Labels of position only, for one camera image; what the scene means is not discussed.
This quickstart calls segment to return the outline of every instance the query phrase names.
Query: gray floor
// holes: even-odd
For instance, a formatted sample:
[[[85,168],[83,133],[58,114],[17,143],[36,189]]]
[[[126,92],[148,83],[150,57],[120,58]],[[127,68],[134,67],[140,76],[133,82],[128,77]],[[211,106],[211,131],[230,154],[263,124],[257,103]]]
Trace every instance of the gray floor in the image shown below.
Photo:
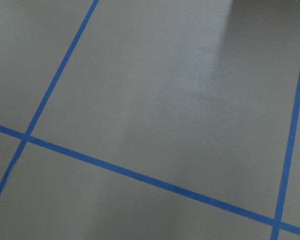
[[[0,1],[1,126],[26,131],[90,4]],[[31,135],[273,219],[299,70],[300,2],[101,0]],[[0,133],[0,180],[19,142]],[[300,115],[282,220],[300,228]],[[0,240],[271,231],[32,143],[0,196]]]

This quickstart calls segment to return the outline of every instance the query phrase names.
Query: painted concrete floor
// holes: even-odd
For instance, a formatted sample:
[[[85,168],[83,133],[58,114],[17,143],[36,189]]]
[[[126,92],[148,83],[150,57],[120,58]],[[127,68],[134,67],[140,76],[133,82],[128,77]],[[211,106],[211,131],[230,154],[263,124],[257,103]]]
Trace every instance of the painted concrete floor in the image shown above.
[[[300,2],[0,0],[11,239],[300,240]]]

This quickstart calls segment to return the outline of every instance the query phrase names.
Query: blue painter's tape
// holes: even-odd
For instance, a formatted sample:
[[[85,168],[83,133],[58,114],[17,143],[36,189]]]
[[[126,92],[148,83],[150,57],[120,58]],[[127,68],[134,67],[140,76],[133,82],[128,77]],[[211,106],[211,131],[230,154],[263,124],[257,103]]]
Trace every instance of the blue painter's tape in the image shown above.
[[[23,136],[23,134],[21,132],[15,131],[13,129],[10,129],[10,128],[7,128],[7,127],[1,126],[1,125],[0,125],[0,132],[3,133],[3,134],[7,134],[9,136],[15,137],[15,138],[19,138],[19,139],[21,139],[22,136]],[[157,179],[149,177],[149,176],[142,175],[142,174],[137,173],[137,172],[133,172],[133,171],[125,169],[123,167],[116,166],[116,165],[113,165],[111,163],[107,163],[107,162],[98,160],[98,159],[93,158],[91,156],[84,155],[82,153],[64,148],[62,146],[55,145],[55,144],[47,142],[47,141],[43,141],[43,140],[38,139],[36,137],[31,136],[29,138],[29,142],[32,143],[32,144],[35,144],[37,146],[52,150],[52,151],[60,153],[60,154],[64,154],[66,156],[69,156],[69,157],[72,157],[72,158],[75,158],[75,159],[78,159],[78,160],[85,159],[85,160],[82,160],[82,161],[86,162],[86,163],[89,163],[89,164],[96,165],[98,167],[105,168],[107,170],[110,170],[110,171],[113,171],[113,172],[116,172],[116,173],[120,173],[122,175],[125,175],[124,173],[125,173],[125,171],[127,171],[127,173],[134,173],[136,176],[144,176],[146,179],[152,180],[153,183],[163,183],[163,184],[161,184],[161,186],[168,185],[168,186],[170,186],[170,188],[161,187],[161,186],[159,186],[160,184],[152,184],[151,181],[144,181],[144,180],[138,179],[137,177],[131,176],[131,174],[130,175],[128,175],[128,174],[125,175],[125,176],[128,176],[128,177],[134,178],[136,180],[142,181],[144,183],[148,183],[148,184],[151,184],[153,186],[157,186],[157,187],[160,187],[162,189],[174,192],[176,194],[183,195],[187,198],[191,198],[193,200],[197,200],[197,201],[205,203],[205,204],[210,204],[214,207],[223,209],[223,210],[228,211],[228,212],[235,213],[235,214],[243,216],[243,217],[247,217],[246,215],[248,213],[248,214],[250,214],[250,216],[252,216],[252,217],[249,217],[250,219],[253,219],[253,220],[261,222],[261,223],[265,223],[267,225],[272,225],[273,224],[273,219],[269,218],[267,216],[263,216],[261,214],[258,214],[258,213],[255,213],[255,212],[252,212],[252,211],[249,211],[249,210],[246,210],[246,209],[228,204],[226,202],[222,202],[222,201],[213,199],[211,197],[207,197],[207,196],[201,195],[199,193],[192,192],[190,190],[172,185],[172,184],[167,183],[167,182],[157,180]],[[106,165],[108,167],[107,168],[103,167],[102,164],[97,164],[97,163],[103,163],[103,165]],[[291,225],[291,224],[288,224],[288,223],[285,223],[285,222],[282,222],[280,227],[283,230],[286,230],[288,232],[300,235],[300,227],[297,227],[297,226],[294,226],[294,225]]]
[[[290,233],[300,235],[300,227],[291,225],[289,223],[282,222],[280,228]]]
[[[237,215],[249,218],[249,219],[253,219],[255,221],[258,221],[258,222],[261,222],[261,223],[264,223],[264,224],[267,224],[267,225],[272,225],[272,223],[273,223],[273,219],[270,218],[270,217],[267,217],[267,216],[264,216],[264,215],[261,215],[261,214],[243,209],[243,208],[238,207],[238,206],[231,205],[231,204],[223,202],[223,201],[216,200],[216,199],[208,197],[208,196],[201,195],[197,192],[187,190],[185,188],[182,188],[182,187],[179,187],[179,186],[176,186],[176,185],[173,185],[173,184],[155,179],[155,178],[150,177],[150,176],[143,175],[141,173],[123,168],[121,166],[114,165],[114,164],[109,163],[109,162],[99,160],[97,158],[79,153],[77,151],[67,149],[67,148],[62,147],[62,146],[55,145],[55,144],[50,143],[50,142],[43,141],[41,139],[38,139],[38,138],[35,138],[35,137],[32,137],[32,136],[29,138],[29,142],[33,143],[35,145],[41,146],[43,148],[46,148],[46,149],[50,149],[50,150],[55,151],[57,153],[64,154],[66,156],[81,160],[81,161],[89,163],[89,164],[93,164],[93,165],[101,167],[103,169],[110,170],[112,172],[127,176],[129,178],[136,179],[138,181],[141,181],[141,182],[144,182],[144,183],[147,183],[147,184],[150,184],[150,185],[168,190],[170,192],[173,192],[173,193],[185,196],[187,198],[190,198],[190,199],[193,199],[193,200],[196,200],[196,201],[199,201],[199,202],[217,207],[219,209],[226,210],[228,212],[231,212],[231,213],[234,213],[234,214],[237,214]]]
[[[1,126],[1,125],[0,125],[0,133],[7,134],[7,135],[9,135],[11,137],[15,137],[17,139],[22,139],[22,137],[24,136],[24,134],[21,132],[12,130],[10,128],[7,128],[7,127]]]
[[[62,72],[64,71],[65,69],[65,66],[67,65],[68,61],[69,61],[69,58],[71,56],[71,54],[73,53],[83,31],[85,30],[86,26],[87,26],[87,23],[92,15],[92,13],[94,12],[97,4],[98,4],[99,0],[94,0],[88,10],[88,12],[86,13],[76,35],[74,36],[73,40],[72,40],[72,43],[70,45],[70,47],[68,48],[66,54],[64,55],[63,59],[62,59],[62,62],[60,63],[60,66],[58,67],[48,89],[46,90],[37,110],[35,111],[35,114],[29,124],[29,126],[27,127],[26,129],[26,132],[25,134],[22,136],[21,138],[21,141],[20,141],[20,144],[19,146],[17,147],[13,157],[12,157],[12,160],[8,166],[8,168],[6,169],[1,181],[0,181],[0,195],[1,195],[1,192],[3,191],[6,183],[7,183],[7,180],[8,180],[8,177],[14,167],[14,165],[16,164],[16,162],[18,161],[22,151],[24,150],[26,144],[27,144],[27,141],[31,135],[31,133],[33,132],[39,118],[40,118],[40,115],[41,113],[43,112],[48,100],[49,100],[49,97],[51,96],[51,93],[53,92]]]
[[[288,187],[290,167],[291,167],[296,133],[297,133],[299,111],[300,111],[300,72],[299,72],[298,82],[296,85],[296,93],[295,93],[293,110],[292,110],[288,142],[285,151],[285,158],[283,163],[279,194],[276,202],[275,215],[274,215],[273,226],[271,231],[271,238],[270,238],[271,240],[278,240],[279,237],[280,225],[281,225],[282,216],[284,212],[285,199],[286,199],[286,193]]]

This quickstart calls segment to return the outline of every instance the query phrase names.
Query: blue tape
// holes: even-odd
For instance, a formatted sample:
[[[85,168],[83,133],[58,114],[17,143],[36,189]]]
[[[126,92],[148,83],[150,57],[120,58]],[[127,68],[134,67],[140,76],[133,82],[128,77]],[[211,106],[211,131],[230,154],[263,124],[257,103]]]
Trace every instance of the blue tape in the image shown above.
[[[280,225],[281,225],[282,216],[284,212],[285,199],[286,199],[286,193],[288,187],[290,167],[291,167],[295,139],[296,139],[299,112],[300,112],[300,72],[299,72],[298,82],[296,85],[296,92],[295,92],[295,98],[294,98],[294,104],[292,110],[288,142],[285,151],[281,182],[280,182],[279,193],[276,202],[275,215],[274,215],[270,240],[278,240],[279,237]]]
[[[258,213],[255,213],[255,212],[252,212],[252,211],[249,211],[249,210],[246,210],[246,209],[234,206],[234,205],[231,205],[231,204],[223,202],[223,201],[216,200],[216,199],[208,197],[208,196],[204,196],[197,192],[187,190],[185,188],[155,179],[155,178],[147,176],[147,175],[143,175],[141,173],[126,169],[124,167],[117,166],[112,163],[99,160],[97,158],[82,154],[77,151],[70,150],[70,149],[62,147],[62,146],[55,145],[55,144],[47,142],[47,141],[43,141],[41,139],[38,139],[38,138],[35,138],[32,136],[29,138],[29,142],[33,143],[35,145],[41,146],[43,148],[46,148],[46,149],[50,149],[54,152],[69,156],[71,158],[81,160],[83,162],[101,167],[103,169],[110,170],[112,172],[127,176],[129,178],[136,179],[138,181],[165,189],[167,191],[185,196],[187,198],[217,207],[219,209],[226,210],[228,212],[231,212],[231,213],[234,213],[234,214],[237,214],[237,215],[249,218],[249,219],[253,219],[255,221],[258,221],[258,222],[261,222],[261,223],[264,223],[267,225],[272,225],[272,223],[273,223],[273,219],[270,217],[267,217],[267,216],[264,216],[264,215],[261,215],[261,214],[258,214]]]
[[[7,127],[1,126],[1,125],[0,125],[0,132],[3,133],[3,134],[7,134],[9,136],[15,137],[15,138],[19,138],[19,139],[21,139],[22,136],[23,136],[23,134],[21,132],[12,130],[10,128],[7,128]],[[81,160],[83,162],[86,162],[86,163],[89,163],[89,164],[92,164],[92,165],[110,170],[112,172],[116,172],[116,173],[122,174],[124,176],[134,178],[136,180],[142,181],[142,182],[147,183],[147,184],[151,184],[153,186],[168,190],[170,192],[174,192],[176,194],[185,196],[187,198],[190,198],[190,199],[193,199],[193,200],[205,203],[205,204],[212,205],[214,207],[223,209],[225,211],[228,211],[228,212],[231,212],[231,213],[243,216],[243,217],[247,217],[247,218],[253,219],[255,221],[267,224],[267,225],[273,225],[273,219],[270,218],[270,217],[263,216],[261,214],[258,214],[258,213],[255,213],[255,212],[252,212],[252,211],[249,211],[249,210],[246,210],[246,209],[228,204],[226,202],[219,201],[219,200],[213,199],[211,197],[201,195],[199,193],[196,193],[196,192],[193,192],[193,191],[190,191],[190,190],[172,185],[172,184],[164,182],[164,181],[160,181],[158,179],[155,179],[155,178],[152,178],[152,177],[149,177],[149,176],[146,176],[146,175],[128,170],[128,169],[120,167],[120,166],[116,166],[114,164],[111,164],[111,163],[96,159],[94,157],[91,157],[91,156],[88,156],[88,155],[85,155],[85,154],[67,149],[67,148],[62,147],[62,146],[58,146],[56,144],[41,140],[39,138],[30,136],[30,138],[28,139],[28,142],[32,143],[32,144],[35,144],[37,146],[49,149],[51,151],[69,156],[71,158],[75,158],[75,159]],[[138,178],[139,176],[141,178],[144,177],[144,179],[148,180],[148,181],[139,179]],[[285,222],[282,222],[280,227],[283,230],[286,230],[288,232],[300,235],[300,227],[297,227],[297,226],[294,226],[294,225],[291,225],[291,224],[288,224],[288,223],[285,223]]]
[[[17,139],[22,139],[22,137],[24,136],[24,134],[21,132],[12,130],[10,128],[7,128],[7,127],[1,126],[1,125],[0,125],[0,133],[7,134],[7,135],[17,138]]]
[[[65,66],[67,65],[68,61],[69,61],[69,58],[71,56],[71,54],[73,53],[83,31],[85,30],[86,26],[87,26],[87,23],[92,15],[92,13],[94,12],[97,4],[98,4],[98,1],[99,0],[94,0],[88,10],[88,12],[86,13],[77,33],[75,34],[73,40],[72,40],[72,43],[70,45],[70,47],[68,48],[66,54],[64,55],[63,59],[62,59],[62,62],[60,63],[48,89],[46,90],[37,110],[35,111],[35,114],[29,124],[29,126],[27,127],[26,131],[25,131],[25,134],[22,136],[21,138],[21,141],[19,143],[19,146],[17,147],[13,157],[12,157],[12,160],[10,162],[10,164],[8,165],[1,181],[0,181],[0,195],[1,195],[1,192],[3,191],[6,183],[7,183],[7,180],[8,180],[8,177],[14,167],[14,165],[16,164],[17,160],[19,159],[22,151],[24,150],[26,144],[27,144],[27,141],[31,135],[31,133],[33,132],[39,118],[40,118],[40,115],[41,113],[43,112],[48,100],[49,100],[49,97],[51,96],[51,93],[53,92],[62,72],[64,71],[65,69]]]
[[[287,232],[300,235],[300,227],[291,225],[289,223],[282,222],[280,228]]]

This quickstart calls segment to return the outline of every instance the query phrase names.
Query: grid line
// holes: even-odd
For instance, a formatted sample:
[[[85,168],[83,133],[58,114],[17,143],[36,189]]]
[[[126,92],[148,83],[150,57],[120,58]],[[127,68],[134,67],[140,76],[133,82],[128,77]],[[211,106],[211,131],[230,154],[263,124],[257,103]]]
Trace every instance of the grid line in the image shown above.
[[[1,126],[1,125],[0,125],[0,133],[9,135],[11,137],[19,138],[19,139],[21,139],[23,136],[23,134],[21,132],[15,131],[13,129],[10,129],[10,128],[7,128],[7,127]],[[42,148],[49,149],[51,151],[66,155],[68,157],[98,166],[100,168],[107,169],[107,170],[115,172],[115,173],[119,173],[119,174],[127,176],[129,178],[133,178],[138,181],[162,188],[164,190],[176,193],[178,195],[182,195],[184,197],[202,202],[204,204],[208,204],[208,205],[214,206],[216,208],[223,209],[227,212],[231,212],[233,214],[236,214],[236,215],[239,215],[239,216],[242,216],[245,218],[249,218],[254,221],[269,225],[269,226],[273,226],[274,219],[270,218],[268,216],[264,216],[262,214],[259,214],[259,213],[229,204],[227,202],[223,202],[223,201],[202,195],[197,192],[187,190],[185,188],[155,179],[150,176],[146,176],[144,174],[123,168],[121,166],[117,166],[112,163],[99,160],[92,156],[88,156],[86,154],[53,144],[51,142],[41,140],[37,137],[30,136],[28,139],[28,142],[32,143],[34,145],[40,146]],[[289,224],[286,222],[282,222],[282,224],[280,225],[280,228],[287,232],[290,232],[290,233],[300,236],[300,227],[298,227],[298,226],[295,226],[295,225],[292,225],[292,224]]]
[[[297,134],[299,112],[300,112],[300,72],[299,72],[298,82],[296,85],[289,136],[288,136],[288,141],[287,141],[287,145],[286,145],[279,193],[278,193],[278,198],[277,198],[277,202],[276,202],[274,221],[273,221],[270,240],[278,240],[278,237],[279,237],[280,224],[281,224],[282,216],[284,213],[285,199],[286,199],[288,181],[289,181],[289,174],[290,174],[291,162],[292,162],[296,134]]]
[[[168,182],[164,182],[161,180],[158,180],[156,178],[129,170],[127,168],[94,158],[92,156],[88,156],[86,154],[44,141],[42,139],[36,138],[31,136],[56,84],[58,83],[58,80],[60,76],[63,73],[63,70],[65,69],[83,31],[85,30],[90,17],[92,16],[99,0],[93,0],[76,35],[74,36],[66,54],[64,55],[48,89],[46,90],[34,116],[31,119],[30,124],[28,125],[25,133],[21,133],[18,131],[15,131],[13,129],[4,127],[0,125],[0,132],[6,135],[9,135],[14,138],[20,139],[20,143],[11,159],[11,162],[9,163],[1,181],[0,181],[0,195],[7,183],[7,180],[9,178],[9,175],[11,171],[13,170],[14,165],[18,161],[20,155],[22,154],[25,146],[27,143],[32,143],[37,146],[49,149],[51,151],[66,155],[68,157],[101,167],[103,169],[107,169],[109,171],[127,176],[129,178],[133,178],[135,180],[162,188],[164,190],[176,193],[178,195],[182,195],[184,197],[214,206],[219,209],[223,209],[227,212],[231,212],[237,215],[240,215],[242,217],[246,217],[249,219],[252,219],[254,221],[264,223],[266,225],[272,226],[271,231],[271,237],[270,240],[278,240],[280,229],[283,229],[285,231],[294,233],[296,235],[300,235],[300,227],[282,222],[282,216],[284,211],[284,205],[285,205],[285,198],[287,193],[287,187],[289,182],[289,174],[290,174],[290,168],[292,163],[292,157],[293,157],[293,150],[294,150],[294,144],[296,139],[296,133],[297,133],[297,127],[298,127],[298,118],[299,118],[299,112],[300,112],[300,71],[298,76],[298,82],[296,86],[296,93],[295,93],[295,99],[293,103],[293,110],[292,110],[292,116],[291,116],[291,123],[290,123],[290,129],[289,129],[289,136],[287,141],[287,147],[285,152],[285,158],[283,163],[283,169],[282,169],[282,175],[281,175],[281,181],[280,181],[280,187],[279,187],[279,193],[276,203],[276,209],[275,209],[275,215],[274,218],[270,218],[268,216],[261,215],[259,213],[199,194],[197,192],[190,191],[188,189],[170,184]]]
[[[8,177],[9,177],[12,169],[14,168],[14,165],[18,161],[21,153],[23,152],[23,150],[24,150],[24,148],[25,148],[25,146],[26,146],[26,144],[29,140],[29,137],[30,137],[31,133],[34,130],[34,128],[35,128],[35,126],[36,126],[36,124],[37,124],[37,122],[40,118],[40,115],[43,112],[43,110],[44,110],[44,108],[45,108],[45,106],[46,106],[46,104],[49,100],[49,97],[51,96],[51,93],[53,92],[53,90],[54,90],[54,88],[55,88],[55,86],[56,86],[63,70],[65,69],[65,66],[67,65],[67,63],[68,63],[68,61],[71,57],[71,54],[73,53],[73,51],[74,51],[74,49],[75,49],[82,33],[84,32],[84,30],[85,30],[85,28],[86,28],[86,26],[89,22],[89,19],[90,19],[92,13],[94,12],[94,10],[95,10],[95,8],[98,4],[98,1],[99,0],[93,0],[93,2],[91,3],[90,8],[88,9],[88,11],[87,11],[87,13],[86,13],[79,29],[78,29],[78,31],[76,32],[76,34],[75,34],[75,36],[74,36],[67,52],[65,53],[65,55],[64,55],[60,65],[59,65],[59,67],[58,67],[58,69],[57,69],[57,71],[56,71],[56,73],[55,73],[48,89],[46,90],[46,92],[45,92],[45,94],[44,94],[37,110],[35,111],[32,119],[31,119],[31,122],[30,122],[29,126],[26,129],[25,134],[23,134],[23,136],[21,138],[21,141],[20,141],[20,143],[19,143],[19,145],[18,145],[18,147],[17,147],[17,149],[16,149],[16,151],[15,151],[13,157],[12,157],[12,160],[9,163],[9,165],[8,165],[6,171],[4,172],[4,175],[3,175],[3,177],[0,181],[0,195],[1,195],[4,187],[6,186]]]

